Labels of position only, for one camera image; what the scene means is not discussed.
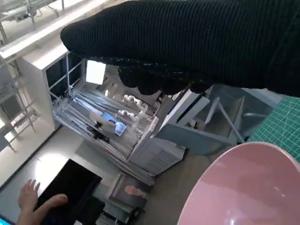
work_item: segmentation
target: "green cutting mat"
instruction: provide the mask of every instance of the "green cutting mat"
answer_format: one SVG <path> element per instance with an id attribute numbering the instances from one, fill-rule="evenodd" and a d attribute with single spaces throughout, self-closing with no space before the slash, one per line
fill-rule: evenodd
<path id="1" fill-rule="evenodd" d="M 251 141 L 275 144 L 300 162 L 300 98 L 283 98 L 248 139 Z"/>

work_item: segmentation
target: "white lamp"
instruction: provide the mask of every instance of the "white lamp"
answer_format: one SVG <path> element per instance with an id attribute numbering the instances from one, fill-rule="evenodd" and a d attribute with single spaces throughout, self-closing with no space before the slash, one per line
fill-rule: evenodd
<path id="1" fill-rule="evenodd" d="M 106 64 L 95 61 L 88 61 L 86 68 L 86 82 L 103 84 Z"/>

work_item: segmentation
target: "black knit glove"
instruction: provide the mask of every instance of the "black knit glove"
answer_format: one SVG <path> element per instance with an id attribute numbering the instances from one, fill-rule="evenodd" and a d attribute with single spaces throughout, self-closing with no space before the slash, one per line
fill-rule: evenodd
<path id="1" fill-rule="evenodd" d="M 223 83 L 300 97 L 299 6 L 300 0 L 128 1 L 68 25 L 61 39 L 84 58 L 119 66 L 124 84 L 144 94 Z"/>

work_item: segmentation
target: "pink bowl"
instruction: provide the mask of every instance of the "pink bowl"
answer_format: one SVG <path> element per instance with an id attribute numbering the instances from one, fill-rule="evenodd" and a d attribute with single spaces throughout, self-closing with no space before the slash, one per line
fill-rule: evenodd
<path id="1" fill-rule="evenodd" d="M 249 142 L 198 180 L 178 225 L 299 225 L 300 165 L 281 148 Z"/>

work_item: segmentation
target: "gray floor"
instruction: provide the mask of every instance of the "gray floor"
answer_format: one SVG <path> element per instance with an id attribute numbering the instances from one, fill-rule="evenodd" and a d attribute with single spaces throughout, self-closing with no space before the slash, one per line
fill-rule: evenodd
<path id="1" fill-rule="evenodd" d="M 214 160 L 219 155 L 212 156 L 211 159 Z M 206 157 L 193 155 L 189 151 L 183 161 L 157 178 L 145 213 L 136 224 L 176 225 L 189 193 L 209 165 Z"/>

